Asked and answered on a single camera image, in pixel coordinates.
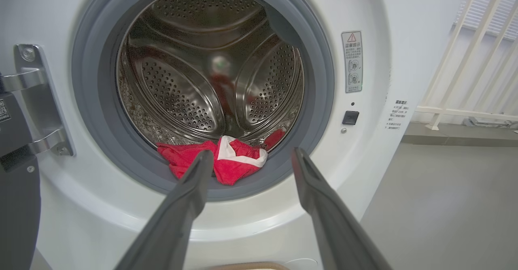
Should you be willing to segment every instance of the red warning triangle symbol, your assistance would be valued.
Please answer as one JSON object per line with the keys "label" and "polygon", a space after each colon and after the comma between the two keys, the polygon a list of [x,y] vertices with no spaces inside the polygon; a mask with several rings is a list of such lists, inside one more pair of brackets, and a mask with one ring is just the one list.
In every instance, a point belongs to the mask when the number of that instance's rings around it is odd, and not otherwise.
{"label": "red warning triangle symbol", "polygon": [[349,36],[349,39],[347,40],[348,43],[353,43],[356,41],[356,37],[354,33],[351,33],[351,36]]}

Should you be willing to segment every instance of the front-loading washing machine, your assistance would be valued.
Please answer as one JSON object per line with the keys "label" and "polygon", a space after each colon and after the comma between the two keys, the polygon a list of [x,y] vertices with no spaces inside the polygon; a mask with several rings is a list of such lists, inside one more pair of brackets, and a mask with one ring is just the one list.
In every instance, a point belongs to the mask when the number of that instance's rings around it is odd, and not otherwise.
{"label": "front-loading washing machine", "polygon": [[[291,150],[307,151],[360,219],[461,0],[0,2],[2,81],[31,131],[37,248],[54,270],[113,268],[177,182],[156,143],[222,135],[268,161],[234,186],[211,180],[185,269],[309,270],[320,254]],[[19,85],[5,77],[22,72]],[[50,104],[31,96],[37,86]]]}

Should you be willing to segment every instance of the black square latch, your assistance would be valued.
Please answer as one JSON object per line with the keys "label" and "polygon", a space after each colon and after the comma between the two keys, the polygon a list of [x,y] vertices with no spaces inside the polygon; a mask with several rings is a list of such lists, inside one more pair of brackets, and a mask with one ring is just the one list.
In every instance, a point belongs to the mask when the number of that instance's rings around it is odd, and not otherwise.
{"label": "black square latch", "polygon": [[344,120],[342,120],[342,124],[355,125],[356,120],[358,119],[358,115],[358,111],[346,111],[346,115],[344,116]]}

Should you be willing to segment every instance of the perforated drum panel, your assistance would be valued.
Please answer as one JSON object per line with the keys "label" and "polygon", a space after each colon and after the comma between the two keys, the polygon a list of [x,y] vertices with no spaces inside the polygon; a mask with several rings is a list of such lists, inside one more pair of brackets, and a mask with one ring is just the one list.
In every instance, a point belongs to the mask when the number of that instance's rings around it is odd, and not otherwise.
{"label": "perforated drum panel", "polygon": [[290,131],[304,95],[298,49],[254,0],[155,1],[124,40],[117,77],[128,118],[152,145],[222,135],[261,145]]}

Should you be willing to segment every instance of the sticker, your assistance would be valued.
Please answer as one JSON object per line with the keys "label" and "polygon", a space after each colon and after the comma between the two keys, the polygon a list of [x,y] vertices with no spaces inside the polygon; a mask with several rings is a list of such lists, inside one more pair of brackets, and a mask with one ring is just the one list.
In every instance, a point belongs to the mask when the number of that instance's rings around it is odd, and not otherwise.
{"label": "sticker", "polygon": [[9,115],[9,111],[7,111],[7,107],[5,106],[4,100],[0,99],[0,122],[11,119],[11,115]]}
{"label": "sticker", "polygon": [[342,33],[346,53],[346,93],[361,91],[363,83],[363,46],[361,31]]}
{"label": "sticker", "polygon": [[396,100],[392,107],[390,115],[385,123],[386,130],[400,130],[403,120],[408,114],[408,105],[406,101]]}

